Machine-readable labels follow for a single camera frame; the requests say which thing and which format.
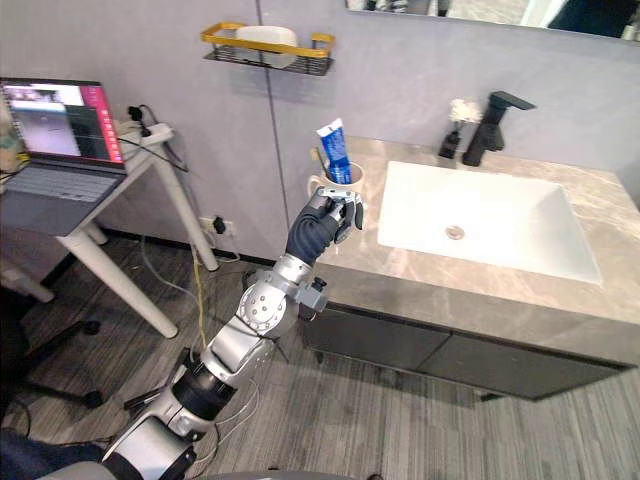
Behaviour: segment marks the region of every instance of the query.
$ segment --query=dark gray cabinet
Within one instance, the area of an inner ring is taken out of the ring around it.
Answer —
[[[586,359],[456,334],[418,371],[532,400],[617,373]]]
[[[305,343],[381,365],[415,370],[450,333],[327,308],[305,327]]]
[[[305,326],[304,337],[313,350],[529,400],[631,367],[336,304]]]

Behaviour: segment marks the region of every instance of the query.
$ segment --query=faucet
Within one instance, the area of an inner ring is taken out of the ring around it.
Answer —
[[[510,93],[492,92],[489,95],[489,105],[482,116],[480,125],[469,143],[469,148],[462,155],[462,163],[477,167],[480,165],[485,150],[497,152],[504,148],[504,138],[499,125],[508,107],[516,107],[520,110],[536,108],[535,105]]]

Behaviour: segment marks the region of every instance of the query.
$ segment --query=gray wall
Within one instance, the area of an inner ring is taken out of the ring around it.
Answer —
[[[223,19],[256,24],[255,1],[2,0],[0,73],[100,80],[116,118],[131,104],[153,106],[180,133],[202,214],[233,220],[241,252],[275,258],[287,226],[266,75],[202,59],[210,48],[200,31]],[[100,220],[186,240],[153,174]]]
[[[289,216],[305,201],[315,130],[438,145],[449,101],[507,90],[538,105],[505,117],[505,153],[617,172],[640,201],[640,48],[612,39],[428,17],[348,12],[342,0],[260,0],[264,24],[337,37],[326,77],[209,62],[198,33],[258,23],[254,0],[2,0],[0,72],[99,79],[112,110],[148,103],[179,132],[202,214],[234,220],[243,253],[274,258],[286,236],[269,75]],[[158,179],[101,220],[184,240]]]
[[[503,120],[505,154],[617,172],[640,203],[640,45],[507,25],[349,12],[339,0],[261,0],[266,24],[337,38],[326,77],[269,71],[290,214],[315,130],[439,145],[449,102],[506,90],[536,104]]]

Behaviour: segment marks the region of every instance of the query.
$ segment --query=white container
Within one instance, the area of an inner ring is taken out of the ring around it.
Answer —
[[[298,39],[293,30],[284,27],[270,27],[257,25],[240,27],[236,30],[236,38],[253,42],[276,43],[281,45],[298,46]],[[240,60],[259,62],[260,52],[250,48],[236,48],[236,57]],[[296,60],[296,55],[290,53],[262,52],[262,61],[273,68],[285,68]]]

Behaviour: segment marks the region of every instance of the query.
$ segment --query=white cup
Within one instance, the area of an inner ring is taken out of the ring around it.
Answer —
[[[364,170],[357,163],[351,163],[351,180],[352,183],[335,183],[329,180],[325,175],[311,175],[307,180],[307,195],[311,197],[318,187],[329,187],[362,194],[364,185]]]

